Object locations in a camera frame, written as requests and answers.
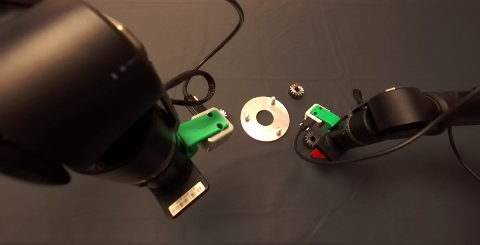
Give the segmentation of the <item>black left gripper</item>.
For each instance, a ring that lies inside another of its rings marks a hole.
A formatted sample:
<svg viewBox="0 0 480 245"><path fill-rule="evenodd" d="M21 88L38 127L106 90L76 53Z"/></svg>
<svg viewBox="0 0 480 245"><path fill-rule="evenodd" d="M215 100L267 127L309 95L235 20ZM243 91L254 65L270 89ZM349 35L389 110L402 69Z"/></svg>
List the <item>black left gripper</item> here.
<svg viewBox="0 0 480 245"><path fill-rule="evenodd" d="M156 198L169 219L176 219L209 191L209 183L192 161L164 185L150 184L149 191Z"/></svg>

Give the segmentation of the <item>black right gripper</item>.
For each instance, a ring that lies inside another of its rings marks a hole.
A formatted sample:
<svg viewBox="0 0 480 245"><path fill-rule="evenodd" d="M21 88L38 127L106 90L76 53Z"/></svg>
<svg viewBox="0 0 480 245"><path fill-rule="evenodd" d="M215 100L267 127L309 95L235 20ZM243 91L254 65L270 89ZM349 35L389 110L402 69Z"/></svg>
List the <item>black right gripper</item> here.
<svg viewBox="0 0 480 245"><path fill-rule="evenodd" d="M327 159L328 161L339 161L347 150L337 145L330 134L324 134L318 141L318 149L312 151L312 157Z"/></svg>

